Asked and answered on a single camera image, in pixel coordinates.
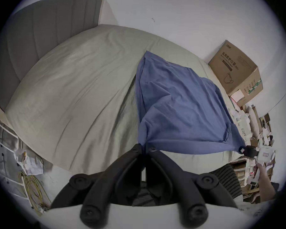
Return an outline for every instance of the small box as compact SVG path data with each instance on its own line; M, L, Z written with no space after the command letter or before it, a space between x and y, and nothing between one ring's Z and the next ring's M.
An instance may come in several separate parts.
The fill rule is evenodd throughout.
M209 65L228 96L236 93L234 100L238 106L249 102L263 89L257 65L227 40Z

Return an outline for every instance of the blue cloth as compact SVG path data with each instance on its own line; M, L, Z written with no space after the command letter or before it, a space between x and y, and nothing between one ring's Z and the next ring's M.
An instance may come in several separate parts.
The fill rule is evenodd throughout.
M138 142L183 154L238 151L244 140L218 87L147 51L136 75Z

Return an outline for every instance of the bed frame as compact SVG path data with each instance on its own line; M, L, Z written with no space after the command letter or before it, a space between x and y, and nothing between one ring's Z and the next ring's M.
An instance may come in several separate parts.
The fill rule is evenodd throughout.
M40 58L99 24L102 1L41 0L8 19L0 33L1 118L19 83Z

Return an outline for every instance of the wire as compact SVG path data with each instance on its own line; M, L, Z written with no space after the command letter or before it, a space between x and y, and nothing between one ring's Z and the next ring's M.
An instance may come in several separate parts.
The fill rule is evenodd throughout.
M38 215L42 215L43 211L50 209L51 201L47 196L44 188L42 187L40 181L33 175L27 176L23 171L18 173L19 182L23 177L24 181L24 193L28 195L32 207L37 212Z
M272 110L275 106L277 106L280 101L278 101L277 104L274 105L274 106L271 108L271 110Z

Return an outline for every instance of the bed sheet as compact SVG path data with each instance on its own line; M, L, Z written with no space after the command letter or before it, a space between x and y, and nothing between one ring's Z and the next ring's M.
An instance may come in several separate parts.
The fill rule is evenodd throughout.
M99 25L69 38L32 67L7 106L8 121L32 150L53 164L73 174L105 170L137 143L134 81L147 50L212 80L227 108L233 108L210 67L191 52L144 31ZM198 174L240 156L234 151L164 153Z

